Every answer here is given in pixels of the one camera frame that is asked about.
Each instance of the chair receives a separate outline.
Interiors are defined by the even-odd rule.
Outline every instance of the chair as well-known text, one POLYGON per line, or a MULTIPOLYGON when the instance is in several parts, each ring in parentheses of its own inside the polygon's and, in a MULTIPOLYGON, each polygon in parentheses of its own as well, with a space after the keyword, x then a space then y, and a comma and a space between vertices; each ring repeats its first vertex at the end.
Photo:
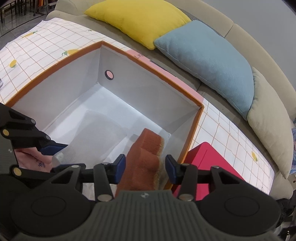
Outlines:
POLYGON ((16 0, 10 0, 7 1, 8 4, 6 4, 5 6, 3 6, 2 8, 0 8, 0 18, 1 18, 1 23, 3 23, 4 20, 4 11, 5 9, 7 9, 8 7, 10 7, 10 12, 11 12, 11 16, 12 16, 12 7, 14 6, 15 8, 15 15, 17 15, 17 2, 16 0))
POLYGON ((56 5, 57 1, 53 1, 51 3, 48 3, 49 0, 44 0, 44 6, 40 6, 38 7, 38 4, 39 4, 39 0, 35 0, 35 7, 34 7, 34 14, 33 16, 35 16, 36 12, 42 8, 42 7, 46 7, 46 14, 48 14, 48 7, 50 6, 54 6, 56 5))
POLYGON ((22 13, 22 6, 24 5, 24 15, 26 15, 27 11, 27 0, 17 0, 19 14, 22 13))

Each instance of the metal screw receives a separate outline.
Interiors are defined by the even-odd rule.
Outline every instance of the metal screw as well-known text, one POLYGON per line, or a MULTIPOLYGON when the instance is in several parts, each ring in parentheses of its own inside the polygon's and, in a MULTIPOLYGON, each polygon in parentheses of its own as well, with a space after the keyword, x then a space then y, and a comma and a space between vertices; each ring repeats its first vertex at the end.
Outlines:
POLYGON ((5 135, 5 136, 9 136, 9 131, 6 130, 6 129, 4 129, 4 130, 2 131, 2 133, 3 133, 3 135, 5 135))
POLYGON ((18 176, 18 177, 20 177, 20 176, 22 175, 22 171, 21 171, 19 168, 17 168, 17 167, 15 167, 15 168, 13 169, 13 173, 14 173, 16 176, 18 176))
POLYGON ((182 200, 182 201, 186 201, 186 202, 190 202, 190 201, 192 201, 193 200, 193 196, 191 195, 191 194, 181 194, 180 196, 179 196, 179 199, 180 200, 182 200))
POLYGON ((100 202, 109 202, 112 200, 112 196, 109 194, 101 194, 97 198, 100 202))

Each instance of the gray gripper base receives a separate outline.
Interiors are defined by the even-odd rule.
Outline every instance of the gray gripper base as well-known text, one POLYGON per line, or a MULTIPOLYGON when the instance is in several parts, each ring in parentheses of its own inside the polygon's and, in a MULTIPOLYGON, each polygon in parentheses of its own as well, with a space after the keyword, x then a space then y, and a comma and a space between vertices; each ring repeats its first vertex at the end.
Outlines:
POLYGON ((225 234, 208 224, 193 202, 174 198, 170 190, 145 193, 121 191, 115 200, 97 203, 89 218, 67 234, 40 238, 19 233, 13 241, 280 241, 272 232, 256 237, 225 234))

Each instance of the beige sofa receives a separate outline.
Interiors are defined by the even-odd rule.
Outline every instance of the beige sofa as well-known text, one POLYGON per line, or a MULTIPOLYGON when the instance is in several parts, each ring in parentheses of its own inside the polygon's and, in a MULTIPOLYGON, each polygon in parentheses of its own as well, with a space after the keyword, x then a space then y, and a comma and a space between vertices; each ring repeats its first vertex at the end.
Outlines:
MULTIPOLYGON (((115 27, 84 15, 84 11, 95 3, 102 0, 58 0, 56 8, 46 20, 62 18, 69 20, 104 35, 107 35, 118 42, 136 50, 148 57, 182 81, 187 83, 224 115, 226 115, 238 128, 253 142, 273 167, 276 175, 271 188, 270 195, 275 199, 291 198, 293 190, 296 189, 294 175, 289 179, 283 178, 277 165, 274 163, 258 137, 255 135, 248 122, 217 92, 210 89, 201 81, 186 71, 177 67, 172 61, 166 58, 159 50, 148 50, 143 45, 135 42, 115 27)), ((230 18, 200 0, 167 0, 176 7, 183 9, 204 23, 211 26, 225 39, 227 39, 250 63, 259 70, 270 85, 276 90, 283 102, 291 120, 296 117, 296 92, 282 70, 272 57, 253 39, 245 30, 235 24, 230 18)))

